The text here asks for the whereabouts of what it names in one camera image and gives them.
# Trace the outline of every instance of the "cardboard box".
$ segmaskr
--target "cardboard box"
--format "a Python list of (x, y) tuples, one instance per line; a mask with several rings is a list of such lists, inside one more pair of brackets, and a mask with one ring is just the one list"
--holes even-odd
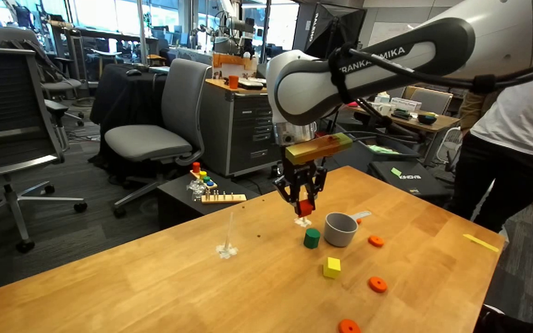
[(398, 97), (394, 97), (390, 100), (390, 103), (394, 104), (396, 108), (408, 112), (415, 112), (421, 109), (421, 102), (411, 101), (410, 99), (399, 99)]

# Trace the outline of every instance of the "computer mouse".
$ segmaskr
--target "computer mouse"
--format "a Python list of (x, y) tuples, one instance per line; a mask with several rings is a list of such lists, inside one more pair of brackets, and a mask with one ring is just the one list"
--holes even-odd
[(134, 76), (134, 75), (141, 75), (141, 71), (139, 69), (127, 70), (127, 76)]

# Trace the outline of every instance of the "white t-shirt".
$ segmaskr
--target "white t-shirt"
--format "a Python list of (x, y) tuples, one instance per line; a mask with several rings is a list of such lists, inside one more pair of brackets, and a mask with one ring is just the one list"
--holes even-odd
[(495, 145), (533, 155), (533, 81), (503, 90), (470, 133)]

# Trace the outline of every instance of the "orange disc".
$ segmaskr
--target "orange disc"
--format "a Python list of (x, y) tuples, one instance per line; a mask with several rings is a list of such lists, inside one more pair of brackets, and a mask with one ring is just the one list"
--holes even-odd
[(370, 244), (372, 244), (373, 246), (377, 247), (377, 248), (381, 248), (384, 246), (384, 240), (379, 238), (378, 236), (370, 236), (369, 239), (367, 240)]
[(385, 284), (385, 282), (382, 279), (376, 276), (370, 278), (369, 285), (370, 285), (370, 288), (372, 288), (373, 291), (375, 291), (376, 293), (383, 293), (384, 291), (388, 289), (388, 285)]
[(361, 333), (361, 329), (352, 320), (341, 320), (339, 322), (339, 333)]

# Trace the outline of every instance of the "yellow cube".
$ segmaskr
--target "yellow cube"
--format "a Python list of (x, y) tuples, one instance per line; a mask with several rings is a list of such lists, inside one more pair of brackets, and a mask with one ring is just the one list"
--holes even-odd
[(324, 276), (328, 278), (336, 278), (341, 273), (341, 260), (328, 257), (324, 263)]

